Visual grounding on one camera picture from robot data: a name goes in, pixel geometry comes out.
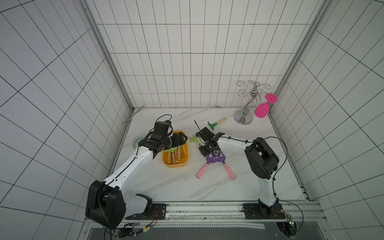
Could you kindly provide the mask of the purple rake pink handle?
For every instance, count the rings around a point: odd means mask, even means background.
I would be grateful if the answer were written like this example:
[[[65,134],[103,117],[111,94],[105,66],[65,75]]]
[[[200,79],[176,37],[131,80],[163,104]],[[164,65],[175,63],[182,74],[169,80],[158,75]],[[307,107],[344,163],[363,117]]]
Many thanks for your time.
[[[200,179],[202,177],[202,175],[205,173],[205,171],[208,168],[209,164],[215,163],[216,161],[217,161],[217,157],[213,153],[211,153],[208,156],[206,156],[206,164],[196,174],[196,177],[198,179]]]
[[[227,163],[226,163],[226,156],[224,155],[224,153],[221,150],[219,150],[219,151],[217,151],[217,153],[215,155],[216,155],[216,161],[222,163],[223,166],[225,167],[227,173],[231,177],[231,179],[235,180],[236,179],[236,175],[233,173],[231,168],[227,165]]]

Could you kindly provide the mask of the green rake wooden handle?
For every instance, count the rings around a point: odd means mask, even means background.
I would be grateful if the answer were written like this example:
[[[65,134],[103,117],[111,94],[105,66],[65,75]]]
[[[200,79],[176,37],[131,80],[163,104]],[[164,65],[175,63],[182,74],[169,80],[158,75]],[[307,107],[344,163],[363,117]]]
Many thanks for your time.
[[[172,164],[172,153],[171,152],[167,152],[167,165],[171,165]]]

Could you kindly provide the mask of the green fork tool wooden handle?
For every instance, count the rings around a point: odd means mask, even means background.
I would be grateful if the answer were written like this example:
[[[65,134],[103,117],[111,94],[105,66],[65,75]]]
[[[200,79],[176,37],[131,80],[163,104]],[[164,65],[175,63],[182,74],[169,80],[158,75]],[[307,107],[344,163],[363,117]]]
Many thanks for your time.
[[[180,147],[180,157],[183,159],[185,158],[185,152],[183,150],[183,147]]]

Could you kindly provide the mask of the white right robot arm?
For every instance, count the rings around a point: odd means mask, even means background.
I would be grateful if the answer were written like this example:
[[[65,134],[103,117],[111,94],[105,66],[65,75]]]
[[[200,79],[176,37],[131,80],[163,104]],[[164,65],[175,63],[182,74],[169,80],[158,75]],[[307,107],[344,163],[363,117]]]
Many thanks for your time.
[[[199,146],[200,153],[206,158],[207,163],[198,172],[200,178],[210,163],[219,162],[226,168],[231,179],[236,175],[226,163],[223,149],[244,154],[248,160],[252,172],[259,178],[259,199],[255,204],[255,210],[248,208],[251,213],[258,214],[261,218],[270,218],[273,213],[279,210],[279,200],[276,197],[274,188],[273,173],[278,172],[279,158],[268,145],[265,139],[239,140],[224,133],[214,134],[208,128],[203,128],[196,133],[196,138],[202,143]]]

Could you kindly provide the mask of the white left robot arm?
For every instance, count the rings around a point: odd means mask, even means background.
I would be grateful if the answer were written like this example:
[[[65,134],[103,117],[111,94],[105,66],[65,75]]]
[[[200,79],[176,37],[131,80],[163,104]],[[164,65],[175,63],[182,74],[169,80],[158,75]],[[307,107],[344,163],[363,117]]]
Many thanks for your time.
[[[174,133],[172,122],[157,121],[154,128],[138,143],[126,162],[103,181],[94,181],[88,192],[86,218],[114,230],[128,217],[150,218],[152,199],[143,194],[132,194],[129,183],[140,168],[165,150],[177,148],[187,142],[187,136]]]

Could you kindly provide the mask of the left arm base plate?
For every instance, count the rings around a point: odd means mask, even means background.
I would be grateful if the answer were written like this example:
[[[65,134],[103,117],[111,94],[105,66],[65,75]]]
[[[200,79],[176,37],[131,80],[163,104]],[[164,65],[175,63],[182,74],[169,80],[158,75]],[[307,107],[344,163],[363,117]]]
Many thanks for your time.
[[[152,204],[146,207],[145,211],[141,214],[135,214],[125,217],[125,220],[164,220],[167,213],[167,204]]]

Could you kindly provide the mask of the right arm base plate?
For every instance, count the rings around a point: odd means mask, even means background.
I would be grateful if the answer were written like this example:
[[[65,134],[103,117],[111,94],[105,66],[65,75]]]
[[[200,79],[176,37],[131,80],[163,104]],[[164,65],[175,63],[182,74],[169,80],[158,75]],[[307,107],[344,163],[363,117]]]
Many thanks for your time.
[[[263,203],[243,204],[242,212],[247,220],[284,220],[282,205],[276,202],[271,207]]]

